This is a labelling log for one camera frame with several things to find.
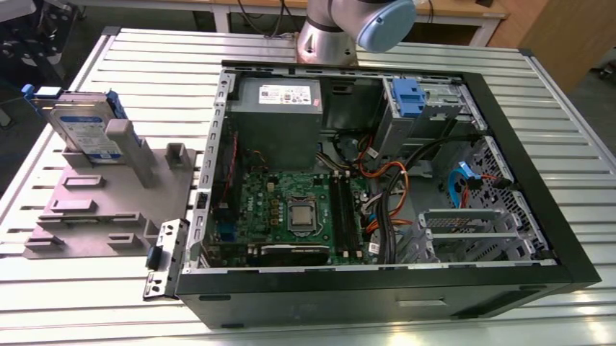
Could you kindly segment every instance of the ram slot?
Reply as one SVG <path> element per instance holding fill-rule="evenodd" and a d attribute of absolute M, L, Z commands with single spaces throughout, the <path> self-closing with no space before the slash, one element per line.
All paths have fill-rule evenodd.
<path fill-rule="evenodd" d="M 344 220 L 344 237 L 346 247 L 351 256 L 360 257 L 359 254 L 359 237 L 356 234 L 355 210 L 352 192 L 350 190 L 348 178 L 342 178 L 339 182 L 339 195 L 342 203 L 342 217 Z"/>
<path fill-rule="evenodd" d="M 331 206 L 331 216 L 334 225 L 334 247 L 335 253 L 343 255 L 348 253 L 348 247 L 344 240 L 344 220 L 342 217 L 342 203 L 339 195 L 339 178 L 331 176 L 328 178 L 328 204 Z"/>

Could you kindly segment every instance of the wooden cabinet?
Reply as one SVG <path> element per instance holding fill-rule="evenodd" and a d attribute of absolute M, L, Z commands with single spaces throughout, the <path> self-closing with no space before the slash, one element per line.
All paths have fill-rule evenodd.
<path fill-rule="evenodd" d="M 563 92 L 616 46 L 614 0 L 498 0 L 509 18 L 490 47 L 529 48 Z"/>

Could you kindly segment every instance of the cpu socket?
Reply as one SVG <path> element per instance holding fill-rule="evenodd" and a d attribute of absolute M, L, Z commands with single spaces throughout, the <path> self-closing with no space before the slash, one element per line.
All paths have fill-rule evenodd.
<path fill-rule="evenodd" d="M 295 236 L 308 236 L 316 231 L 316 203 L 309 197 L 287 199 L 287 227 Z"/>

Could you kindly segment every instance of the blue hard drive label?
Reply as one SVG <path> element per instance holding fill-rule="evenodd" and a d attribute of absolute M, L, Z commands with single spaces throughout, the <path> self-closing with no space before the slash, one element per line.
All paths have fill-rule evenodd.
<path fill-rule="evenodd" d="M 114 162 L 121 157 L 117 145 L 105 135 L 106 124 L 100 117 L 61 116 L 68 137 L 93 162 Z"/>

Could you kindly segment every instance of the power supply label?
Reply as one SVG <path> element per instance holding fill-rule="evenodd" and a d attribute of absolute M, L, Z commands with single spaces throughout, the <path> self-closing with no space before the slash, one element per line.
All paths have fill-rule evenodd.
<path fill-rule="evenodd" d="M 263 85 L 259 103 L 267 105 L 311 105 L 309 87 L 301 85 Z"/>
<path fill-rule="evenodd" d="M 60 117 L 68 137 L 92 161 L 108 162 L 121 156 L 117 145 L 105 135 L 105 123 L 98 117 Z"/>

